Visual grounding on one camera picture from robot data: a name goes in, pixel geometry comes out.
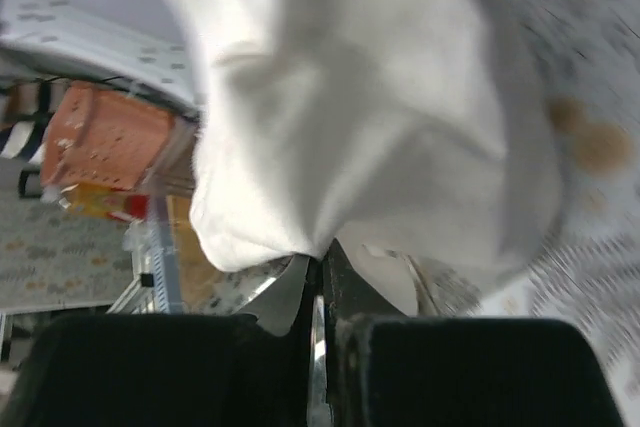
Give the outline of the white t shirt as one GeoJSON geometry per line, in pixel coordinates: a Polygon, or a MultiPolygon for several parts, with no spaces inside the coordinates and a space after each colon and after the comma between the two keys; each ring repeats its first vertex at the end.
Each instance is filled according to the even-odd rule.
{"type": "Polygon", "coordinates": [[[508,0],[166,0],[200,130],[190,220],[237,272],[333,239],[503,274],[562,182],[508,0]]]}

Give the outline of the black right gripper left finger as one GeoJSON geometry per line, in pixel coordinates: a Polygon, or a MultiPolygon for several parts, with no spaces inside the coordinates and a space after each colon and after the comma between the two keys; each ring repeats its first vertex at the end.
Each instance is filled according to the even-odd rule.
{"type": "Polygon", "coordinates": [[[302,426],[315,263],[231,316],[66,316],[35,340],[5,426],[302,426]]]}

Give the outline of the floral table cloth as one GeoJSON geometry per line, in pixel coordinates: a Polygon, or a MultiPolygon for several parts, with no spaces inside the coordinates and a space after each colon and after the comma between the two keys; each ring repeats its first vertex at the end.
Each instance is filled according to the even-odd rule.
{"type": "Polygon", "coordinates": [[[639,0],[514,0],[545,81],[565,178],[558,227],[483,313],[552,316],[639,399],[639,0]]]}

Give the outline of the orange perforated crate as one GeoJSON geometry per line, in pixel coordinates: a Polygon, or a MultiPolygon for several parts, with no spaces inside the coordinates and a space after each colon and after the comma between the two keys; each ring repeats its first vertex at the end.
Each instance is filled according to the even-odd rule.
{"type": "Polygon", "coordinates": [[[133,190],[173,127],[173,115],[147,102],[74,81],[48,124],[41,184],[133,190]]]}

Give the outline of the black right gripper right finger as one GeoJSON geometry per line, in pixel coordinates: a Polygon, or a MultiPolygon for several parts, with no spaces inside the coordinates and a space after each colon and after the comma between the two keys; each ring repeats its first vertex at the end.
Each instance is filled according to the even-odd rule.
{"type": "Polygon", "coordinates": [[[322,262],[338,426],[619,426],[585,337],[555,319],[407,317],[333,243],[322,262]]]}

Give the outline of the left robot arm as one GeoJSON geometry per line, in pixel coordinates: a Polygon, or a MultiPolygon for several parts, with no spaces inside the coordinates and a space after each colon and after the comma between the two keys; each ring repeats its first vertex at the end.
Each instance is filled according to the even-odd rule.
{"type": "Polygon", "coordinates": [[[180,45],[87,13],[68,0],[1,0],[1,55],[27,75],[95,79],[198,115],[180,45]]]}

